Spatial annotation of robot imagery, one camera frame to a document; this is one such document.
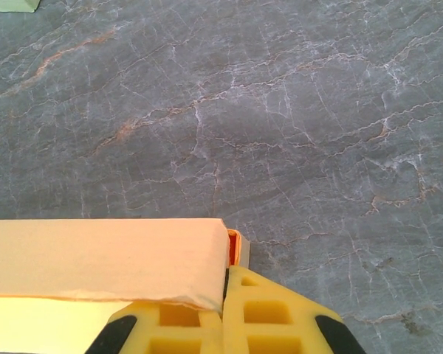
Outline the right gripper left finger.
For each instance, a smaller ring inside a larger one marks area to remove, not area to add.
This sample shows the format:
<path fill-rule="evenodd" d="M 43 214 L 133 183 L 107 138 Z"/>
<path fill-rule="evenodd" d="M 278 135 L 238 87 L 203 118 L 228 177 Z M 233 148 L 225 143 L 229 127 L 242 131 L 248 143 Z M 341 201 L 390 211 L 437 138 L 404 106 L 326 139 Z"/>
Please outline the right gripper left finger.
<path fill-rule="evenodd" d="M 222 353 L 222 320 L 211 310 L 132 302 L 110 319 L 87 353 Z"/>

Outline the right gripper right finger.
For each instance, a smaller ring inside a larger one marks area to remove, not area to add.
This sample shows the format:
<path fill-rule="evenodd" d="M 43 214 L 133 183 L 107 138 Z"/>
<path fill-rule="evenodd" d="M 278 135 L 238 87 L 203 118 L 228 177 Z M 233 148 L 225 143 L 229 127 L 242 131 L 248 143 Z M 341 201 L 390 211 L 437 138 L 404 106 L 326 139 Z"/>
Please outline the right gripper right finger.
<path fill-rule="evenodd" d="M 228 268 L 224 353 L 364 353 L 341 317 L 241 266 Z"/>

